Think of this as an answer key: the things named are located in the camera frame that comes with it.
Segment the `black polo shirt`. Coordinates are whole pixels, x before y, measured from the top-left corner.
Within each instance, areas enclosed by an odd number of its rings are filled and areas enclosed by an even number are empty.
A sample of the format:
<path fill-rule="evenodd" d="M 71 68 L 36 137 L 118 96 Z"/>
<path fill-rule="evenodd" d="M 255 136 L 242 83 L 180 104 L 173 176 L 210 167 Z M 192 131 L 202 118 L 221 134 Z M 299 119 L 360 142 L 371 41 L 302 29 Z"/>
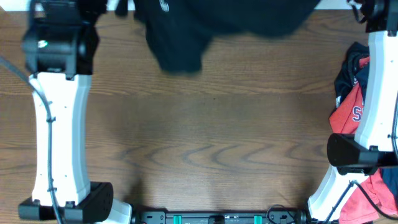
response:
<path fill-rule="evenodd" d="M 216 36 L 252 33 L 266 38 L 290 35 L 319 0 L 133 0 L 134 19 L 167 73 L 196 73 Z"/>

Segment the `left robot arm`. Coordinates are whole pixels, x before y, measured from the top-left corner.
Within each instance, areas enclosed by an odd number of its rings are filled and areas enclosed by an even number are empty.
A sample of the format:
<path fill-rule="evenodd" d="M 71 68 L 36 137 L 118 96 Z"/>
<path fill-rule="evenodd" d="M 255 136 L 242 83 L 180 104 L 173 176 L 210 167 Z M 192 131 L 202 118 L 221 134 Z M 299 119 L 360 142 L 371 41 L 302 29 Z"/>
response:
<path fill-rule="evenodd" d="M 32 195 L 18 207 L 23 220 L 59 223 L 134 223 L 130 204 L 109 182 L 92 182 L 86 166 L 85 118 L 100 38 L 96 22 L 106 1 L 42 1 L 22 39 L 33 89 L 37 171 Z"/>

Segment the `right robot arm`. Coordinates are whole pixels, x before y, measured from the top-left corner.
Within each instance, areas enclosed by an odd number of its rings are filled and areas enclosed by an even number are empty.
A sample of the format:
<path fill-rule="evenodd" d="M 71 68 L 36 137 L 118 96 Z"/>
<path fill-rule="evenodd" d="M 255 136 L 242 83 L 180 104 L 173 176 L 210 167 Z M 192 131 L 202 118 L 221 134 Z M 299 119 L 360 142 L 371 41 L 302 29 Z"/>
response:
<path fill-rule="evenodd" d="M 330 162 L 299 223 L 334 223 L 361 183 L 380 167 L 397 166 L 397 0 L 360 1 L 369 34 L 369 78 L 355 134 L 332 134 Z"/>

